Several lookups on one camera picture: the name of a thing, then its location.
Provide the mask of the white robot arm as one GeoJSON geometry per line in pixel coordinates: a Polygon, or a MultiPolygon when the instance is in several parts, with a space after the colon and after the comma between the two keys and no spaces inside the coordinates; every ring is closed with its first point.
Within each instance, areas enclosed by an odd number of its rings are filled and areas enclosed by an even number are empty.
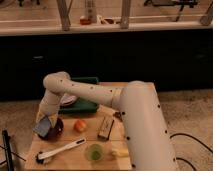
{"type": "Polygon", "coordinates": [[[34,131],[41,137],[55,127],[60,101],[71,94],[121,113],[133,171],[179,171],[175,151],[156,90],[142,81],[121,88],[73,81],[66,72],[44,77],[45,94],[40,102],[34,131]]]}

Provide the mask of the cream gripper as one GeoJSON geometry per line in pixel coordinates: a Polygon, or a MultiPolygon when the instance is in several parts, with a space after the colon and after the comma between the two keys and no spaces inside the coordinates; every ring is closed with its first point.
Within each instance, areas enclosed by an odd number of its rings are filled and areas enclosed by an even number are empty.
{"type": "Polygon", "coordinates": [[[45,93],[39,104],[36,122],[47,116],[51,127],[54,128],[58,119],[61,97],[61,94],[45,93]]]}

